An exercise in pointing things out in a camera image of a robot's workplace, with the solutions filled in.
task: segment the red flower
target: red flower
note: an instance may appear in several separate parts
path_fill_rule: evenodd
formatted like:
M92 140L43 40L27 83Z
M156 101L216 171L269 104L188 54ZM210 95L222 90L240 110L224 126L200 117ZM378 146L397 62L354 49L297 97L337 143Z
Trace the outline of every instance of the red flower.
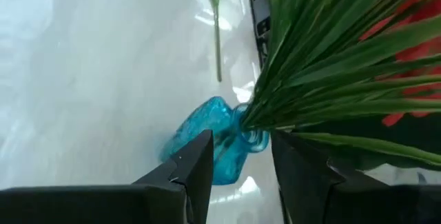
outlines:
M408 0L406 3L404 3L402 6L400 6L397 9L397 14L401 13L408 7L412 6L413 4L419 2L421 0ZM417 21L421 21L424 19L428 19L431 17L435 17L438 14L441 13L441 0L429 0L429 3L425 6L423 6L421 9L419 9L415 14L411 15L409 18L405 19L404 21L398 23L395 25L396 27L404 26L409 23L414 23ZM388 24L392 17L389 17L388 19L385 19L372 27L370 31L368 31L366 34L364 34L360 39L364 40L369 38L371 35L375 34L379 29L381 29L383 26ZM429 55L437 54L441 52L441 37L437 37L435 39L432 39L430 41L424 42L420 45L417 45L416 47L409 48L407 50L404 50L402 52L399 52L396 54L397 61L412 61L415 59L419 59L422 57L426 57ZM432 68L431 70L413 70L401 75L398 75L394 78L400 78L400 77L415 77L420 76L423 74L441 74L441 67ZM435 83L432 85L424 85L424 86L418 86L418 87L412 87L408 88L406 90L403 90L403 94L406 96L409 96L412 99L441 99L440 93L435 93L430 96L411 96L415 95L419 92L427 92L430 90L441 90L441 83ZM427 112L412 112L412 115L415 117L422 117L426 116L429 113ZM391 126L397 123L402 117L404 116L404 113L396 113L396 114L390 114L389 116L386 116L383 118L382 122L386 126Z

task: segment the green plant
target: green plant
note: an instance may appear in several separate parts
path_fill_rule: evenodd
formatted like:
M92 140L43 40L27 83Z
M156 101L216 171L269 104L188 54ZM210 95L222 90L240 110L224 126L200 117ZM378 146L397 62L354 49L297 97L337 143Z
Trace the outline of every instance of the green plant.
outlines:
M396 112L441 112L441 101L410 99L406 88L441 76L396 76L441 64L441 54L396 62L394 55L441 35L441 15L397 23L431 0L270 0L269 56L244 117L244 129L285 130L303 138L351 145L441 165L441 156L388 141L298 132L306 125ZM361 37L380 21L387 25Z

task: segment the green stem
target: green stem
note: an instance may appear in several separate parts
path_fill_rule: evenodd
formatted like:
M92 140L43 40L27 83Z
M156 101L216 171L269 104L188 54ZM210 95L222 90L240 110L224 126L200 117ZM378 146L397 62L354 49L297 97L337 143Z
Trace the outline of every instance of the green stem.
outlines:
M214 8L214 29L216 33L216 70L218 75L218 81L222 82L222 61L221 61L221 32L219 30L219 7Z

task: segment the white table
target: white table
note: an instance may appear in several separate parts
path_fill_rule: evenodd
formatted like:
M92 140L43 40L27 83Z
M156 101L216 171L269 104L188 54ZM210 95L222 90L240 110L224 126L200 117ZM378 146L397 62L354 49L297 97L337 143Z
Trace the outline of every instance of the white table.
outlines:
M0 188L131 183L211 96L248 101L249 0L0 0ZM207 223L283 223L270 148L213 187Z

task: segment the blue glass vase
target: blue glass vase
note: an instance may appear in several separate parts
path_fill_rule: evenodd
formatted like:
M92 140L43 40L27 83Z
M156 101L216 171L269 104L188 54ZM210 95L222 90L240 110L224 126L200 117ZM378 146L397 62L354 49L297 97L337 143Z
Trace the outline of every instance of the blue glass vase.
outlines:
M269 134L261 130L243 132L240 118L247 104L231 109L222 97L215 96L199 106L182 123L176 134L161 152L166 161L203 130L213 130L214 135L214 185L235 183L250 152L262 152L269 141Z

